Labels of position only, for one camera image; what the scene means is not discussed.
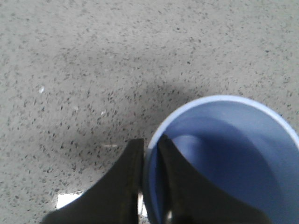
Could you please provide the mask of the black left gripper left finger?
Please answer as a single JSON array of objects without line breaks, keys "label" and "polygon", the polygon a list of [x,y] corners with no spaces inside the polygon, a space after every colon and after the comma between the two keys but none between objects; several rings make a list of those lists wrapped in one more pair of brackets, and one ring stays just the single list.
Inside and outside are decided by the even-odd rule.
[{"label": "black left gripper left finger", "polygon": [[43,224],[136,224],[144,140],[129,140],[118,161],[79,198],[53,211]]}]

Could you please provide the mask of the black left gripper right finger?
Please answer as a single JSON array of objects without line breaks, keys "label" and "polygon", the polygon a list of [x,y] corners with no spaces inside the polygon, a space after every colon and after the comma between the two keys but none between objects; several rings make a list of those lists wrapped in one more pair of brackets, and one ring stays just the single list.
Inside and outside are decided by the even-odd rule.
[{"label": "black left gripper right finger", "polygon": [[199,173],[163,134],[157,149],[165,170],[173,224],[270,224],[261,210],[215,186]]}]

